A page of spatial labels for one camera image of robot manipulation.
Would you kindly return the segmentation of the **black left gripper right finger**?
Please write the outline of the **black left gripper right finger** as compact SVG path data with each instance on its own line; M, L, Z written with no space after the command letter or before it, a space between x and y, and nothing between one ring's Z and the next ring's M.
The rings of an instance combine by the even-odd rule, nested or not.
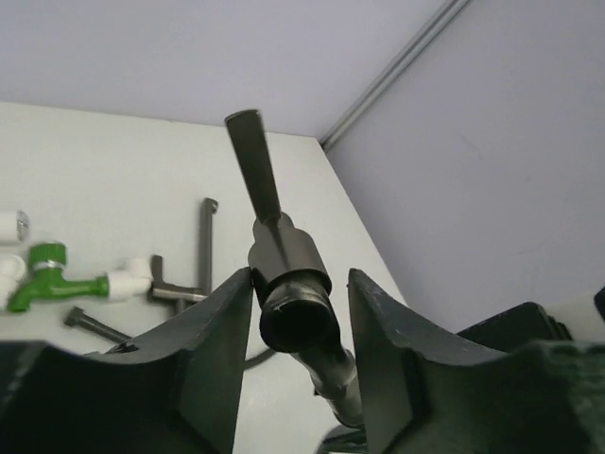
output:
M604 346L536 340L500 352L348 278L371 453L600 453Z

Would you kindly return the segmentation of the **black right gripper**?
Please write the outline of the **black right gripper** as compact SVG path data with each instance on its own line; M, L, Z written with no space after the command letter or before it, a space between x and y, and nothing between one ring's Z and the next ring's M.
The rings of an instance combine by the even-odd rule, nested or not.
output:
M564 323L536 303L526 302L476 323L458 335L501 352L512 352L532 341L571 341Z

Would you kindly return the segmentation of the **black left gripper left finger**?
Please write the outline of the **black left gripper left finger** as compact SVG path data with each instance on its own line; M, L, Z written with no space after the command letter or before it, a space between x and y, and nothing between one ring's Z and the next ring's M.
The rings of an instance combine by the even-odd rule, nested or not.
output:
M251 323L248 269L101 354L1 345L5 453L229 453Z

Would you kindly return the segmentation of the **grey metal faucet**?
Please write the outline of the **grey metal faucet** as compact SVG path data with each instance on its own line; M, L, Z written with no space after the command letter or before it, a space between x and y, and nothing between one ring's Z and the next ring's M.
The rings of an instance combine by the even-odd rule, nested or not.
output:
M311 235L282 209L262 116L232 113L225 126L255 214L248 254L265 345L299 362L317 395L347 427L363 424L354 355L341 342L332 281Z

